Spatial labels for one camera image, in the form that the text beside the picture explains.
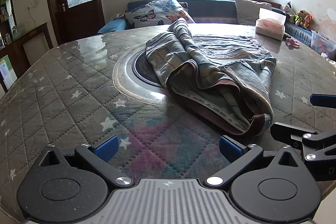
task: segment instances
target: sofa backrest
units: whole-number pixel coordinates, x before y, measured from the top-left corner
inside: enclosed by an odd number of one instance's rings
[[[152,0],[142,0],[129,2],[127,5],[128,10],[132,10],[140,5],[149,3]],[[188,3],[188,13],[195,20],[196,18],[236,18],[236,4],[234,0],[177,0],[178,2]],[[278,8],[272,10],[278,13],[283,13]]]

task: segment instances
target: gray ribbed plate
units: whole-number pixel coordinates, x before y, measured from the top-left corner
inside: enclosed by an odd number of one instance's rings
[[[78,224],[256,224],[241,215],[220,190],[196,179],[141,179],[130,189],[113,192],[108,203]]]

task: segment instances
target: sofa armrest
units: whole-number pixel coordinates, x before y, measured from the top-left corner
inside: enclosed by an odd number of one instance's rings
[[[286,22],[285,28],[286,28],[285,32],[287,34],[289,34],[290,36],[293,36],[295,39],[299,40],[300,42],[310,47],[311,36],[312,36],[312,33],[310,30],[305,30],[290,22]]]
[[[105,26],[103,26],[97,34],[103,34],[108,32],[116,32],[118,30],[127,30],[128,24],[127,20],[124,18],[116,18],[108,22]]]

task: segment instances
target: pink object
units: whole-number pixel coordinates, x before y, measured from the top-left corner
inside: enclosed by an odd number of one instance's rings
[[[294,38],[286,38],[286,46],[292,46],[294,48],[299,48],[300,42]]]

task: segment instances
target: blue butterfly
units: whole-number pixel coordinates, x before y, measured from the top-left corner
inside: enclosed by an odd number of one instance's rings
[[[162,9],[163,11],[169,11],[169,8],[175,10],[176,6],[174,5],[172,0],[168,0],[167,5],[155,5],[155,7],[158,7],[159,9]]]
[[[146,7],[146,5],[141,5],[141,6],[139,6],[139,7],[137,7],[137,8],[135,8],[135,9],[133,9],[133,10],[131,10],[130,12],[136,12],[136,11],[138,11],[138,10],[140,10],[140,9],[143,9],[143,8],[145,8]]]

